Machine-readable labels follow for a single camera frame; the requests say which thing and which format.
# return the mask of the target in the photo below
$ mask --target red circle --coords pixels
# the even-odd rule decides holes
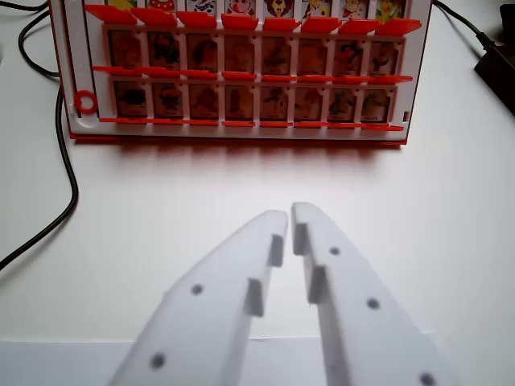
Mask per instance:
[[[86,109],[82,107],[82,97],[88,97],[93,101],[93,106],[91,108]],[[79,110],[83,114],[94,114],[98,109],[97,96],[88,90],[80,90],[75,94],[75,106],[77,110]]]

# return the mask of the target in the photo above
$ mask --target cartoon character picture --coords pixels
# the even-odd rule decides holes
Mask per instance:
[[[209,84],[190,84],[190,115],[193,119],[218,119],[218,94]]]
[[[342,19],[366,18],[368,2],[363,0],[341,0],[343,3]]]
[[[328,49],[321,39],[300,39],[299,42],[299,75],[314,75],[325,73],[325,62]]]
[[[337,40],[333,75],[360,75],[362,54],[356,40]]]
[[[226,0],[226,14],[248,14],[254,16],[256,14],[255,0]]]
[[[218,71],[216,43],[209,35],[187,34],[187,67],[191,70]]]
[[[142,65],[142,48],[132,31],[111,30],[108,33],[111,65],[135,68]]]
[[[389,97],[386,90],[366,90],[361,110],[362,122],[386,122]]]
[[[186,0],[186,10],[215,14],[216,0]]]
[[[392,18],[401,18],[404,0],[380,0],[377,2],[376,19],[386,23]]]
[[[113,82],[119,117],[146,117],[145,90],[137,82]]]
[[[225,71],[254,71],[254,45],[248,36],[225,36]]]
[[[397,50],[392,42],[372,42],[370,47],[369,75],[391,75],[395,72]]]
[[[261,88],[262,121],[285,121],[288,109],[288,95],[282,87]]]
[[[175,0],[147,0],[146,7],[171,13],[175,12]]]
[[[310,16],[331,16],[331,2],[326,0],[303,0],[303,19]]]
[[[247,86],[225,87],[225,118],[252,120],[253,105],[253,94]]]
[[[354,120],[354,109],[356,108],[356,97],[350,89],[331,90],[328,121],[352,122]]]
[[[150,65],[168,69],[180,68],[179,42],[170,32],[149,32]]]
[[[290,74],[291,46],[286,38],[263,38],[262,58],[261,74]]]
[[[265,0],[265,17],[292,18],[294,0]]]
[[[319,121],[322,96],[316,88],[297,88],[294,121]]]
[[[183,94],[173,83],[153,83],[154,115],[157,118],[183,117]]]

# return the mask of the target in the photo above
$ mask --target guess who game board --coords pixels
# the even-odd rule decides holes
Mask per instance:
[[[404,144],[431,0],[51,0],[73,138]]]

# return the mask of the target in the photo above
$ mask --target character card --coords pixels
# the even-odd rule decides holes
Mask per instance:
[[[225,36],[225,71],[254,72],[254,45],[249,36]]]
[[[328,48],[323,45],[322,39],[300,39],[297,74],[325,74],[325,62],[327,57]]]
[[[167,12],[169,14],[176,11],[175,0],[146,0],[145,3],[146,3],[147,8],[155,8],[157,10],[163,10],[164,12]]]
[[[218,72],[218,50],[210,35],[187,34],[187,67]]]
[[[372,42],[370,46],[369,75],[393,75],[398,51],[392,42]]]
[[[138,82],[113,82],[119,117],[146,117],[145,90]]]
[[[290,75],[291,45],[286,38],[262,39],[262,75]]]
[[[171,32],[148,32],[148,51],[152,67],[180,69],[179,42]]]
[[[342,20],[351,18],[367,18],[369,0],[340,0],[341,11],[338,17]]]
[[[256,0],[225,0],[226,14],[248,14],[256,17]]]
[[[225,86],[225,119],[251,121],[254,98],[248,86]]]
[[[336,40],[332,74],[334,76],[359,76],[362,56],[363,50],[356,40]]]
[[[330,0],[302,0],[303,19],[310,16],[331,16],[331,1]]]
[[[262,121],[285,121],[288,114],[288,94],[282,87],[261,87]]]
[[[216,14],[216,0],[186,0],[186,10]]]
[[[152,95],[156,118],[183,118],[183,94],[175,83],[153,83]]]
[[[295,0],[265,0],[265,18],[293,18]]]
[[[329,122],[352,122],[356,97],[350,88],[334,88],[329,97]]]
[[[210,84],[190,84],[192,119],[218,119],[218,93]]]
[[[316,88],[295,90],[294,121],[320,121],[322,96]]]
[[[389,96],[386,90],[365,90],[362,122],[386,122],[388,119]]]
[[[378,0],[376,19],[386,23],[392,18],[401,18],[404,15],[405,0]]]
[[[132,31],[108,31],[111,66],[135,68],[142,65],[142,47]]]

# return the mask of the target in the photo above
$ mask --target black cable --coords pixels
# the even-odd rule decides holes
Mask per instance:
[[[48,6],[48,2],[44,2],[38,6],[23,6],[20,4],[14,4],[13,2],[3,2],[0,1],[0,6],[5,6],[7,8],[12,8],[14,10],[27,10],[29,12],[40,12],[44,10]]]
[[[22,31],[19,33],[19,36],[18,36],[18,48],[19,48],[20,54],[22,54],[22,56],[25,59],[25,61],[27,62],[27,64],[29,66],[31,66],[33,69],[35,69],[37,72],[39,72],[41,75],[50,76],[52,78],[58,78],[59,77],[58,72],[48,71],[46,68],[41,67],[39,64],[36,64],[31,58],[29,58],[29,56],[25,52],[25,47],[23,46],[27,32],[30,31],[31,28],[33,26],[35,26],[37,23],[39,23],[41,20],[46,18],[49,14],[50,14],[49,10],[43,12],[42,14],[38,15],[37,18],[32,20],[30,23],[28,23],[25,26],[25,28],[22,29]]]
[[[457,20],[465,24],[468,28],[473,30],[485,51],[488,51],[491,47],[495,46],[493,40],[491,40],[484,32],[481,32],[474,24],[470,23],[461,14],[454,12],[451,8],[449,8],[447,5],[443,4],[439,0],[433,0],[433,4],[436,5],[440,10],[447,12],[450,16],[456,18]]]

